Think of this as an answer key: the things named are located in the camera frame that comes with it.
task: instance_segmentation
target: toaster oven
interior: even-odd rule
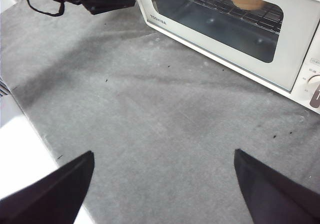
[[[147,25],[320,113],[320,0],[137,0]]]

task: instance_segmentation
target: black strap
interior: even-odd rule
[[[61,16],[64,14],[65,10],[64,10],[64,7],[65,7],[65,3],[64,2],[61,2],[60,3],[60,8],[59,8],[59,12],[56,13],[56,14],[51,14],[51,13],[47,13],[47,12],[42,12],[40,10],[37,10],[36,8],[34,8],[33,6],[31,6],[30,4],[30,1],[29,0],[26,0],[28,5],[30,6],[31,9],[33,9],[34,11],[38,12],[38,13],[41,13],[41,14],[44,14],[44,15],[49,15],[49,16],[52,16],[52,17],[58,17],[58,16]]]

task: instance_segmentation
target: wire rack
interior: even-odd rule
[[[190,1],[276,34],[280,33],[282,20],[284,18],[282,10],[278,6],[270,3],[266,3],[260,10],[246,11],[237,8],[231,0]]]
[[[0,97],[2,97],[4,95],[8,95],[9,93],[10,93],[10,91],[8,90],[8,88],[6,87],[4,82],[2,82],[0,80]]]

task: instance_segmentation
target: bread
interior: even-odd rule
[[[259,10],[266,4],[262,0],[231,0],[235,6],[243,10]]]

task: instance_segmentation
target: oven dial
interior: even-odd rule
[[[308,92],[312,94],[310,105],[314,108],[319,108],[320,107],[320,75],[315,75],[309,79]]]

